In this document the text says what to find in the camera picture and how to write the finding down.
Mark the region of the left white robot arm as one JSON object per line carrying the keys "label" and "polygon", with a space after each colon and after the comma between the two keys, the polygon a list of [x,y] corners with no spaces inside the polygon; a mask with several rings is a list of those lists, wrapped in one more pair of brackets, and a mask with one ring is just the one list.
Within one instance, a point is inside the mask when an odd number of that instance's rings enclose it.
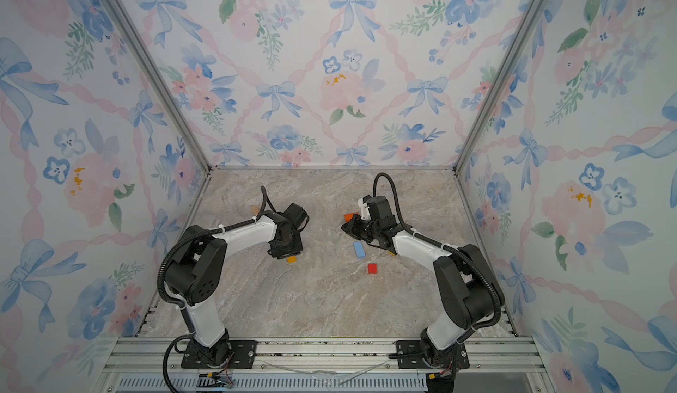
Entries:
{"label": "left white robot arm", "polygon": [[268,245],[275,259],[295,257],[303,251],[301,233],[309,221],[304,211],[266,211],[231,226],[195,225],[184,232],[160,264],[156,285],[162,301],[180,310],[192,345],[203,352],[227,349],[227,329],[213,298],[226,258],[260,244]]}

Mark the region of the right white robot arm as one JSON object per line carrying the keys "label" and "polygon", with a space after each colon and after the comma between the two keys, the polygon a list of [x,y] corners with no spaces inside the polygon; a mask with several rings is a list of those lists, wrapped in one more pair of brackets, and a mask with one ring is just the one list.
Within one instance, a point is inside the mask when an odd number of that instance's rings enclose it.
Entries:
{"label": "right white robot arm", "polygon": [[358,241],[406,257],[432,271],[443,310],[421,333],[421,342],[431,354],[441,354],[461,345],[476,331],[501,320],[504,297],[488,262],[472,244],[455,247],[421,234],[393,216],[365,220],[352,214],[341,229]]}

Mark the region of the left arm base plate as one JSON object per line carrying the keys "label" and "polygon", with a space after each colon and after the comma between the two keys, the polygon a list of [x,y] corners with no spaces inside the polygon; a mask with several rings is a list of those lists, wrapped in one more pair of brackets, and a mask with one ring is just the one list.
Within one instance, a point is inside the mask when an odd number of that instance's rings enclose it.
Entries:
{"label": "left arm base plate", "polygon": [[207,348],[190,340],[183,353],[183,369],[252,369],[258,343],[255,340],[220,340]]}

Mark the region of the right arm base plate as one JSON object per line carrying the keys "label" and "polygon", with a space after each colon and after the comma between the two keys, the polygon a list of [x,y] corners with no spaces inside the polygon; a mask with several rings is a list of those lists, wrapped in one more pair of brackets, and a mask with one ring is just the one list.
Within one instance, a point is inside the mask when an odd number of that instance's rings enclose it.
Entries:
{"label": "right arm base plate", "polygon": [[396,352],[389,354],[391,360],[398,363],[400,369],[467,369],[470,368],[464,345],[452,344],[444,350],[438,350],[424,340],[398,340]]}

